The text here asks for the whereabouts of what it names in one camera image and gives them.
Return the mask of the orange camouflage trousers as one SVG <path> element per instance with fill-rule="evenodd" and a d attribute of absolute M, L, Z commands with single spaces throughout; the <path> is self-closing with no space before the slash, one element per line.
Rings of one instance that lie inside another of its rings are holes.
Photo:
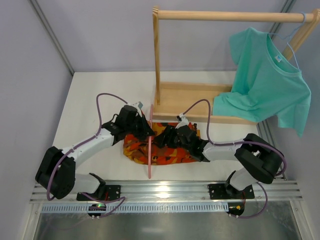
<path fill-rule="evenodd" d="M 167 126 L 176 127 L 177 122 L 153 122 L 152 130 L 155 135 L 158 136 L 162 134 Z M 149 144 L 148 139 L 139 140 L 132 134 L 128 134 L 123 142 L 123 154 L 129 158 L 131 161 L 147 165 Z M 182 163 L 193 163 L 197 160 L 194 159 L 187 150 L 178 147 L 170 148 L 164 146 L 162 148 L 156 145 L 155 141 L 151 142 L 151 164 L 154 166 L 164 166 L 171 164 L 182 164 Z"/>

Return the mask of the pink plastic hanger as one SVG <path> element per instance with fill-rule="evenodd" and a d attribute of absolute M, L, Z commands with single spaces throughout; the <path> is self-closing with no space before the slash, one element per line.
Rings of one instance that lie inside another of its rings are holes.
<path fill-rule="evenodd" d="M 149 126 L 152 127 L 153 123 L 153 109 L 154 105 L 151 104 L 150 106 L 150 112 L 149 112 Z M 148 137 L 148 179 L 150 180 L 152 178 L 152 136 Z"/>

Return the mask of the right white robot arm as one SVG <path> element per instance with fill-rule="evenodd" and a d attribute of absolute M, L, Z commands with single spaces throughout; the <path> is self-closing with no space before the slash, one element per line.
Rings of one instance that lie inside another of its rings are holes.
<path fill-rule="evenodd" d="M 244 190 L 252 184 L 271 184 L 280 166 L 286 164 L 281 152 L 253 133 L 239 141 L 211 142 L 197 136 L 187 125 L 168 125 L 154 142 L 160 148 L 182 148 L 198 162 L 234 160 L 241 163 L 242 168 L 233 171 L 223 185 L 231 199 L 242 197 Z"/>

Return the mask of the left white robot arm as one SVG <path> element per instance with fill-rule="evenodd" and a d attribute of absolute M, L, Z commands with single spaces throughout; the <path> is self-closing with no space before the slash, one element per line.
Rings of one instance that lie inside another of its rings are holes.
<path fill-rule="evenodd" d="M 100 151 L 134 135 L 139 140 L 154 136 L 145 115 L 133 105 L 124 105 L 116 118 L 102 124 L 91 138 L 70 147 L 48 148 L 35 175 L 35 181 L 47 190 L 47 196 L 62 199 L 70 193 L 85 193 L 102 199 L 106 182 L 94 173 L 78 174 L 77 168 Z"/>

